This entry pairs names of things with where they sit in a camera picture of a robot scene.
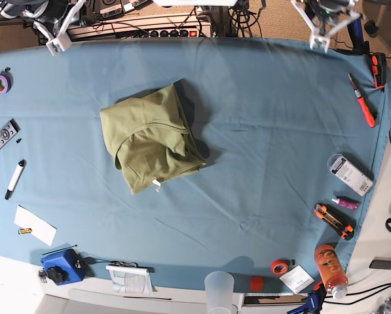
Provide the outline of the olive green t-shirt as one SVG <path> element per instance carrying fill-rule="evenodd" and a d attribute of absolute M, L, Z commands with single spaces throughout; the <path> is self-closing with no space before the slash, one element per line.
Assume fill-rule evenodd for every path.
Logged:
<path fill-rule="evenodd" d="M 173 84 L 106 107 L 100 120 L 106 149 L 133 195 L 206 164 Z"/>

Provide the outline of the orange black tool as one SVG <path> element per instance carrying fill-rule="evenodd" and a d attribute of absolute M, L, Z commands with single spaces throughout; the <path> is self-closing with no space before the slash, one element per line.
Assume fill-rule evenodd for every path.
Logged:
<path fill-rule="evenodd" d="M 367 65 L 373 77 L 376 89 L 384 90 L 386 84 L 386 55 L 382 52 L 375 52 L 366 56 Z"/>

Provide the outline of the purple tape roll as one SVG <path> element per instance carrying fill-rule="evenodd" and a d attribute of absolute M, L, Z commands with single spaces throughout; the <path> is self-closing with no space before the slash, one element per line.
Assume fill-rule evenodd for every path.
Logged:
<path fill-rule="evenodd" d="M 7 94 L 13 85 L 12 75 L 10 74 L 10 69 L 6 69 L 0 72 L 0 95 Z"/>

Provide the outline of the black remote control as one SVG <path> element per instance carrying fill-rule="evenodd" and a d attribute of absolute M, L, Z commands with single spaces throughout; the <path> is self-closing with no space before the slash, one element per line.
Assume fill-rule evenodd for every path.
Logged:
<path fill-rule="evenodd" d="M 0 150 L 20 131 L 14 119 L 9 120 L 0 129 Z"/>

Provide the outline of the white black marker pen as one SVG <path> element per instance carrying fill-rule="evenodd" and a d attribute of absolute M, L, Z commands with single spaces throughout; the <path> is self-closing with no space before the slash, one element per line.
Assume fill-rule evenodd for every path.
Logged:
<path fill-rule="evenodd" d="M 5 199 L 6 200 L 9 200 L 12 196 L 12 193 L 14 192 L 14 189 L 20 179 L 20 176 L 24 170 L 24 167 L 26 165 L 26 161 L 25 160 L 20 160 L 17 165 L 16 165 L 16 168 L 14 170 L 14 173 L 12 174 L 12 177 L 9 181 L 9 185 L 7 187 L 7 191 L 6 191 L 6 194 L 5 194 Z"/>

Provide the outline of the pink glue tube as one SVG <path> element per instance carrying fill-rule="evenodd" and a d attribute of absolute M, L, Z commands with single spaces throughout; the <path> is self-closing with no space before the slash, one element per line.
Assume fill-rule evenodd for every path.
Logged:
<path fill-rule="evenodd" d="M 360 205 L 360 202 L 351 200 L 346 197 L 336 197 L 336 198 L 332 198 L 331 200 L 336 205 L 349 209 L 351 211 L 355 211 Z"/>

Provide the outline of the orange black utility knife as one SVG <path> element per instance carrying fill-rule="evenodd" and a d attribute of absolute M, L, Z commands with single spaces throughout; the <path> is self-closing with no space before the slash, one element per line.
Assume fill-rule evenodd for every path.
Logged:
<path fill-rule="evenodd" d="M 324 204 L 314 206 L 315 215 L 328 224 L 345 241 L 349 241 L 354 236 L 354 223 L 341 212 L 329 208 Z"/>

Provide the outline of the white paper card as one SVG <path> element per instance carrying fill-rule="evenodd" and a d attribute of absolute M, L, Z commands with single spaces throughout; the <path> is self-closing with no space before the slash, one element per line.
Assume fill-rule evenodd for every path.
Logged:
<path fill-rule="evenodd" d="M 44 244 L 52 245 L 57 229 L 20 205 L 16 208 L 14 223 L 20 229 L 30 229 L 31 235 Z"/>

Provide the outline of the small yellow battery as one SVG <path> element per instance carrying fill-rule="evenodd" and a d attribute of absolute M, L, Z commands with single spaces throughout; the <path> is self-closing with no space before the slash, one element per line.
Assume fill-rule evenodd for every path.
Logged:
<path fill-rule="evenodd" d="M 32 233 L 32 229 L 31 228 L 22 228 L 22 229 L 19 229 L 18 233 L 19 234 L 30 234 L 30 233 Z"/>

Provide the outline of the blue plastic box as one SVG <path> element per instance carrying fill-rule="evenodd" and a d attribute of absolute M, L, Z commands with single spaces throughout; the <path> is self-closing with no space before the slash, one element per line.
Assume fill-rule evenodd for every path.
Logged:
<path fill-rule="evenodd" d="M 59 266 L 64 271 L 68 272 L 69 281 L 61 285 L 81 282 L 85 277 L 86 272 L 83 266 L 83 261 L 74 249 L 68 249 L 66 251 L 46 255 L 41 259 L 41 263 L 46 276 L 47 269 L 53 266 Z"/>

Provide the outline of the orange drink bottle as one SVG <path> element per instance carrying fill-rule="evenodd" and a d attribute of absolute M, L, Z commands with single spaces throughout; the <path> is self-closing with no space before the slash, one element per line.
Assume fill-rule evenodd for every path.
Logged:
<path fill-rule="evenodd" d="M 340 300 L 348 293 L 348 278 L 331 245 L 321 245 L 314 253 L 314 259 L 326 292 Z"/>

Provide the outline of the red plastic cap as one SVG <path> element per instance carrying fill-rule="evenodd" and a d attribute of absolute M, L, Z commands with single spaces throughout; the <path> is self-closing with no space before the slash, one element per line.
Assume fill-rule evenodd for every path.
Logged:
<path fill-rule="evenodd" d="M 252 292 L 260 292 L 263 289 L 263 278 L 260 276 L 252 276 L 250 278 L 250 290 Z"/>

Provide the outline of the translucent plastic cup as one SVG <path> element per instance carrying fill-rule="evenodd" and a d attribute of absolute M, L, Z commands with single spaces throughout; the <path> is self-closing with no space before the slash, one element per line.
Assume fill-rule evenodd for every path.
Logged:
<path fill-rule="evenodd" d="M 207 314 L 231 314 L 234 278 L 224 271 L 215 271 L 204 280 Z"/>

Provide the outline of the blue clamp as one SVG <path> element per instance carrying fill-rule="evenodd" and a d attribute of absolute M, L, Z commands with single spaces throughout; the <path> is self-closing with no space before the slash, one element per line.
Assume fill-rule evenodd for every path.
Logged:
<path fill-rule="evenodd" d="M 322 281 L 320 281 L 314 286 L 313 292 L 309 293 L 308 296 L 303 299 L 304 304 L 288 311 L 287 314 L 320 314 L 326 295 L 327 292 L 325 290 L 324 284 Z"/>

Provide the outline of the orange handled screwdriver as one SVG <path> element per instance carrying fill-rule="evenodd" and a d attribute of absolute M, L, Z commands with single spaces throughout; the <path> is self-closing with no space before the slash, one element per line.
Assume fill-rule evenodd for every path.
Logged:
<path fill-rule="evenodd" d="M 360 105 L 362 113 L 365 117 L 365 121 L 370 128 L 374 128 L 376 126 L 376 121 L 378 117 L 378 112 L 375 110 L 373 105 L 369 102 L 367 96 L 363 93 L 363 88 L 358 83 L 358 80 L 352 73 L 348 73 L 348 79 L 352 85 L 354 90 L 354 94 L 356 96 L 357 102 Z"/>

